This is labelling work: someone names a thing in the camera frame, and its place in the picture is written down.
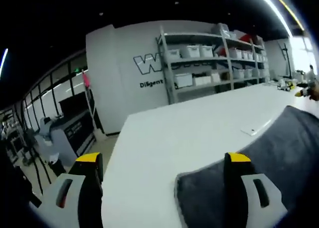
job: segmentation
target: ceiling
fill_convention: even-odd
[[[22,96],[50,68],[85,48],[85,35],[108,24],[121,27],[153,20],[226,23],[264,40],[287,37],[262,0],[1,0],[0,52],[9,49],[0,80],[0,109]],[[284,7],[272,0],[301,33]],[[291,0],[310,28],[315,0]]]

